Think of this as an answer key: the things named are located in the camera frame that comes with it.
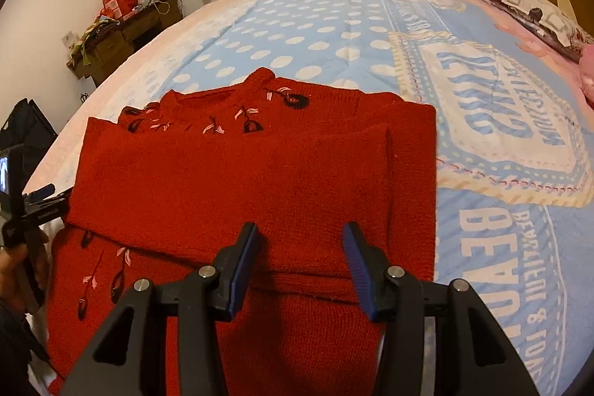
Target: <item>patterned pillow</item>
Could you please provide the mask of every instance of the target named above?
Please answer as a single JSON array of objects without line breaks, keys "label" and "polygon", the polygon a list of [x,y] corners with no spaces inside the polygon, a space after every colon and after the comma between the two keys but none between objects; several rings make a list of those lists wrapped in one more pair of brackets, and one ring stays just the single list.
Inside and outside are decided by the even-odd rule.
[{"label": "patterned pillow", "polygon": [[547,0],[488,1],[571,61],[579,62],[584,44],[594,44],[594,38]]}]

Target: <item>red knit fabric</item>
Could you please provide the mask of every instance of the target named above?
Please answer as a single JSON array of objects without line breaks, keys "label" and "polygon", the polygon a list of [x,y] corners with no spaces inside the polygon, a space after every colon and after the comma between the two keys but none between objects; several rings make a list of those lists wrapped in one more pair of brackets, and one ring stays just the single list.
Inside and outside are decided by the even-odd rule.
[{"label": "red knit fabric", "polygon": [[[307,106],[294,109],[287,94]],[[263,130],[245,133],[248,121]],[[126,285],[159,284],[210,262],[254,221],[265,244],[247,303],[218,326],[230,394],[368,394],[379,329],[353,304],[342,226],[357,220],[392,262],[433,278],[435,110],[260,69],[242,85],[125,108],[118,124],[89,120],[68,216],[102,236],[82,249],[71,227],[54,244],[56,368],[70,371],[113,307],[121,246],[132,248]],[[81,281],[102,251],[80,322]],[[169,340],[167,387],[177,394]]]}]

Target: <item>silver bolt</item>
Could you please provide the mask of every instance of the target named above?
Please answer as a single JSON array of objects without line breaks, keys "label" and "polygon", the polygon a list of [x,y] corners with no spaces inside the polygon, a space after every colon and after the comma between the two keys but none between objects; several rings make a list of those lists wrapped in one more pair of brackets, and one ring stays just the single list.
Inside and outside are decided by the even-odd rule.
[{"label": "silver bolt", "polygon": [[217,273],[217,270],[212,265],[205,265],[198,270],[198,275],[207,279]]},{"label": "silver bolt", "polygon": [[468,282],[466,282],[464,279],[456,279],[454,281],[454,288],[458,292],[466,292],[468,289],[470,289],[470,285],[468,285]]},{"label": "silver bolt", "polygon": [[388,275],[390,277],[394,277],[399,279],[403,277],[405,274],[405,270],[400,265],[393,265],[392,267],[388,267]]},{"label": "silver bolt", "polygon": [[134,283],[134,289],[136,289],[138,292],[145,291],[149,287],[150,287],[150,282],[148,279],[138,279]]}]

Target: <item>device screen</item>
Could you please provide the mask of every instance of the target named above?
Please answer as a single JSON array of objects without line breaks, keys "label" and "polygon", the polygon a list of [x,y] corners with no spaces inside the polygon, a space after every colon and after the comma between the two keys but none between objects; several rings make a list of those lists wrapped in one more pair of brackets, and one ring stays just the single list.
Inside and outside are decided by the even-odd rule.
[{"label": "device screen", "polygon": [[0,158],[0,192],[8,193],[8,157]]}]

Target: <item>bed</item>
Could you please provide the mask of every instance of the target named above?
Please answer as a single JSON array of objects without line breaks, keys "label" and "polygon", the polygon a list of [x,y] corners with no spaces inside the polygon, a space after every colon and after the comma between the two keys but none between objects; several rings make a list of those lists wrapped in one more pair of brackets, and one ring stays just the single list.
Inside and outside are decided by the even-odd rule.
[{"label": "bed", "polygon": [[[594,347],[594,111],[577,65],[485,0],[210,4],[97,89],[26,191],[72,186],[89,116],[117,121],[126,105],[240,83],[260,66],[436,107],[434,279],[469,280],[539,392],[562,394]],[[429,361],[432,334],[428,321]]]}]

